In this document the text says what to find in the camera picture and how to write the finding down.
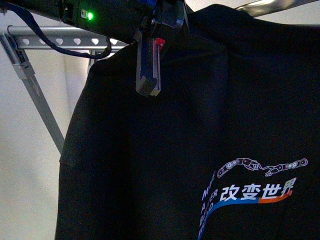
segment black cable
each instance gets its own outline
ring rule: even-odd
[[[54,44],[52,41],[50,41],[49,38],[47,38],[47,36],[42,32],[39,25],[35,21],[34,16],[28,10],[26,10],[22,7],[7,3],[7,2],[3,2],[2,0],[0,0],[0,5],[3,5],[6,9],[13,11],[15,14],[17,14],[29,26],[29,28],[31,28],[32,31],[34,31],[34,33],[40,39],[42,39],[49,47],[51,47],[52,49],[56,50],[59,53],[71,55],[71,56],[75,56],[75,57],[82,57],[82,58],[87,58],[87,59],[99,60],[99,59],[103,59],[103,58],[106,58],[107,56],[109,56],[112,51],[110,38],[108,38],[108,37],[106,38],[106,46],[107,47],[104,49],[104,51],[102,53],[100,53],[98,55],[91,55],[88,53],[81,53],[81,52],[71,51],[68,49],[63,49],[61,47],[58,47],[56,44]]]

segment metal frame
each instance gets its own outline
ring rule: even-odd
[[[89,50],[96,54],[107,47],[106,37],[75,27],[47,26],[42,27],[43,33],[59,47],[68,50]],[[127,44],[111,39],[112,53],[116,53]],[[35,71],[25,50],[51,50],[27,26],[9,26],[7,32],[0,35],[0,43],[6,52],[13,69],[22,80],[46,128],[48,129],[60,154],[63,150],[64,137],[57,121],[48,105],[35,76]],[[90,60],[88,71],[96,60]]]
[[[272,13],[292,9],[304,4],[319,0],[258,0],[236,8],[238,11],[245,11],[252,17],[260,17]]]

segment heart-shaped hole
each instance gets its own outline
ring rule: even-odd
[[[110,42],[111,42],[113,45],[116,45],[117,42],[118,42],[118,40],[115,40],[115,39],[113,39],[113,38],[110,38]]]
[[[28,39],[22,39],[22,42],[25,44],[25,45],[29,45],[29,40]]]
[[[80,38],[75,38],[73,39],[74,43],[79,45],[81,43],[81,39]]]
[[[62,38],[57,38],[56,39],[56,42],[59,44],[59,45],[62,45],[64,43],[64,40]]]
[[[91,42],[94,44],[94,45],[97,45],[99,43],[99,39],[98,38],[92,38],[91,39]]]

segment black hoodie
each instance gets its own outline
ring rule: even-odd
[[[320,28],[211,5],[135,91],[98,61],[60,159],[55,240],[319,239]]]

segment red component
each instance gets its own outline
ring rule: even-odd
[[[160,51],[161,51],[164,45],[166,44],[166,40],[157,38],[155,41],[155,44],[160,45]]]

